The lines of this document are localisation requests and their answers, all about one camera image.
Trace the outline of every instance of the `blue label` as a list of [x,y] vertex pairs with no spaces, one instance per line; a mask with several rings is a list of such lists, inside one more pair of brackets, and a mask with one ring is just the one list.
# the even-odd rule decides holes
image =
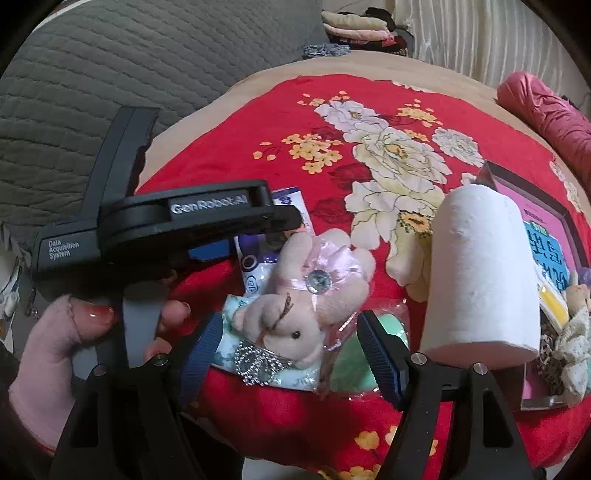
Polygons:
[[533,221],[524,223],[534,260],[542,266],[544,275],[558,290],[566,290],[570,274],[558,240],[541,225]]

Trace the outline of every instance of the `white flower print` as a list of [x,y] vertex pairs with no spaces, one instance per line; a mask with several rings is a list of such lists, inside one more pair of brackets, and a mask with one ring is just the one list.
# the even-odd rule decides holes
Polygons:
[[560,181],[566,181],[566,175],[562,171],[562,168],[553,161],[550,161],[550,170],[554,172],[554,175],[556,175]]
[[397,192],[399,185],[418,193],[433,189],[433,182],[447,183],[452,171],[429,144],[413,140],[407,133],[388,127],[379,133],[354,130],[343,136],[358,142],[353,156],[366,164],[384,189]]
[[564,188],[566,189],[566,197],[569,202],[573,205],[574,209],[577,212],[582,212],[583,207],[581,206],[581,199],[579,197],[579,191],[577,190],[577,186],[568,181],[566,175],[562,171],[562,169],[553,161],[550,161],[550,169],[554,172],[554,175],[558,177],[558,179],[563,183]]
[[331,100],[328,104],[320,105],[314,111],[342,132],[350,132],[351,130],[379,132],[388,126],[388,121],[379,118],[374,110],[365,108],[361,103],[353,100],[347,102]]
[[406,83],[398,83],[398,82],[395,82],[395,81],[392,81],[392,83],[394,85],[398,85],[399,87],[404,87],[406,89],[412,89],[415,92],[433,93],[432,90],[427,90],[426,88],[417,87],[417,86],[414,86],[414,85],[407,85]]
[[406,287],[416,301],[426,301],[431,268],[431,222],[443,201],[443,191],[434,186],[428,196],[406,189],[385,190],[378,182],[353,182],[353,193],[345,197],[345,207],[355,217],[351,243],[375,249],[380,239],[390,242],[386,272]]
[[484,159],[478,152],[478,144],[461,132],[438,127],[431,140],[441,147],[445,155],[456,157],[468,165],[482,167]]
[[471,183],[474,183],[476,181],[476,178],[476,175],[465,171],[464,173],[462,173],[462,185],[470,185]]

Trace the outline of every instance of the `folded clothes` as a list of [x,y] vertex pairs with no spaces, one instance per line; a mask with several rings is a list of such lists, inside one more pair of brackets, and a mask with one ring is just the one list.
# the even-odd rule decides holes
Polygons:
[[407,43],[401,35],[388,37],[386,40],[381,41],[354,40],[352,38],[338,37],[336,35],[329,35],[329,39],[332,43],[347,44],[351,50],[381,51],[384,53],[393,53],[395,55],[408,57]]
[[336,28],[326,23],[324,24],[324,29],[330,35],[352,38],[354,40],[381,41],[392,37],[392,34],[387,30],[351,30],[348,28]]
[[394,31],[396,28],[396,24],[394,23],[393,19],[394,13],[390,13],[388,10],[384,10],[383,8],[369,7],[362,16],[384,20],[390,32]]
[[322,20],[324,23],[335,28],[348,28],[351,30],[388,30],[388,26],[384,20],[371,17],[360,17],[355,14],[334,14],[322,12]]

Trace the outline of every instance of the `small plush toy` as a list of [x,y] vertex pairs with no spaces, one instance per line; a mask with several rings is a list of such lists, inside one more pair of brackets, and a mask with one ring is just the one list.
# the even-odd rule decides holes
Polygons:
[[292,235],[275,268],[275,293],[238,309],[234,328],[296,368],[318,362],[326,329],[347,321],[369,295],[374,256],[350,245],[339,229]]
[[562,293],[564,300],[569,308],[569,316],[573,317],[581,309],[585,307],[591,310],[591,299],[589,288],[584,283],[579,285],[579,274],[576,271],[570,273],[570,284]]

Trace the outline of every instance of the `bunny ear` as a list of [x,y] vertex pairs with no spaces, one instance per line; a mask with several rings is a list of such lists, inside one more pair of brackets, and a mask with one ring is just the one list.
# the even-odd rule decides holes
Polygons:
[[312,236],[308,232],[294,233],[283,246],[277,262],[277,276],[286,280],[304,280],[302,266],[312,250]]
[[579,274],[576,270],[570,271],[570,282],[569,286],[574,287],[579,284]]
[[320,326],[344,322],[353,312],[359,310],[369,294],[368,283],[353,277],[330,295],[318,296],[318,321]]

